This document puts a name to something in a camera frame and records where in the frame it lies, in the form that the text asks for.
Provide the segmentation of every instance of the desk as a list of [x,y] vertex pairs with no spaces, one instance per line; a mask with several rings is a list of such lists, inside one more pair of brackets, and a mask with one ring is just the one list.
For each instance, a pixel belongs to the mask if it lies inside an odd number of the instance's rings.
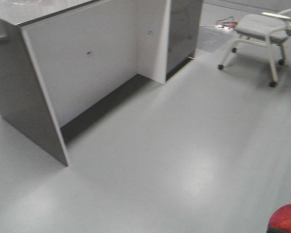
[[136,74],[165,83],[171,0],[17,1],[0,0],[0,115],[67,166],[62,126]]

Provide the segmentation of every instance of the red object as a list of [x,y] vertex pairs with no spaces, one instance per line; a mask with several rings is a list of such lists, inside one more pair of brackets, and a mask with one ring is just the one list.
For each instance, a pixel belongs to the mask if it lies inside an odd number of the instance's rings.
[[268,232],[272,232],[272,229],[291,233],[291,204],[284,205],[273,213],[268,222]]

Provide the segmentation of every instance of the desk top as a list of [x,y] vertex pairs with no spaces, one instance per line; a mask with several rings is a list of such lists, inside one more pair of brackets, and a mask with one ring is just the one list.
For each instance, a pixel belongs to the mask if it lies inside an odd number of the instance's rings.
[[24,26],[99,0],[0,0],[0,19]]

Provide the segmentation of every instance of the gray vinyl floor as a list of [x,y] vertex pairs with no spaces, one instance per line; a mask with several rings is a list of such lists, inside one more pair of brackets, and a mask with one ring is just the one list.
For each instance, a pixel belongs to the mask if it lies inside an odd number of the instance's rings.
[[[245,14],[204,4],[201,25]],[[104,100],[67,168],[0,118],[0,233],[265,232],[291,203],[291,39],[275,89],[266,51],[219,71],[225,50]]]

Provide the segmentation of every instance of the chair seat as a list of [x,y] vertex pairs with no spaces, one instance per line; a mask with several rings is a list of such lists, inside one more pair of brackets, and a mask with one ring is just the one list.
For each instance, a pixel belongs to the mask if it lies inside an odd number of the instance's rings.
[[268,222],[268,228],[291,233],[291,204],[284,205],[273,213]]
[[[268,16],[263,15],[246,15],[238,23],[235,31],[239,34],[243,34],[256,39],[264,40],[267,32],[273,28],[285,26],[285,22]],[[271,42],[281,44],[288,39],[288,35],[285,31],[280,31],[271,34]]]

